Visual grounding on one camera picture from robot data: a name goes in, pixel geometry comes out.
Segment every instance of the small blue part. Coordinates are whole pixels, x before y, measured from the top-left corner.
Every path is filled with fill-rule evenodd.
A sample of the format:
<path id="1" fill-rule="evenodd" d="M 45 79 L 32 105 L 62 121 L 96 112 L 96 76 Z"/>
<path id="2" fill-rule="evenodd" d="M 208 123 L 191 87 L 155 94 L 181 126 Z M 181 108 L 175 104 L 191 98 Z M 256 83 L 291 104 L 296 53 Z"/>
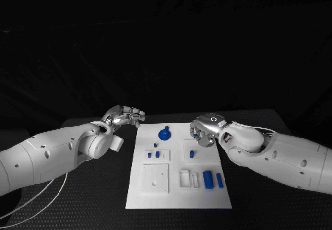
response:
<path id="1" fill-rule="evenodd" d="M 191 155 L 189 155 L 191 158 L 194 158 L 194 154 L 195 154 L 195 152 L 191 150 Z"/>
<path id="2" fill-rule="evenodd" d="M 224 184 L 223 184 L 223 180 L 221 180 L 221 175 L 220 175 L 220 173 L 217 173 L 217 179 L 218 179 L 220 188 L 224 188 Z"/>
<path id="3" fill-rule="evenodd" d="M 207 188 L 207 189 L 213 189 L 213 188 L 215 187 L 215 185 L 214 185 L 214 180 L 213 180 L 213 173 L 211 173 L 211 171 L 204 171 L 204 172 L 202 172 L 202 176 L 204 176 L 205 188 Z"/>
<path id="4" fill-rule="evenodd" d="M 171 139 L 169 126 L 165 126 L 165 129 L 161 130 L 158 136 L 159 136 L 159 139 L 161 139 L 161 140 L 169 140 L 169 139 Z"/>

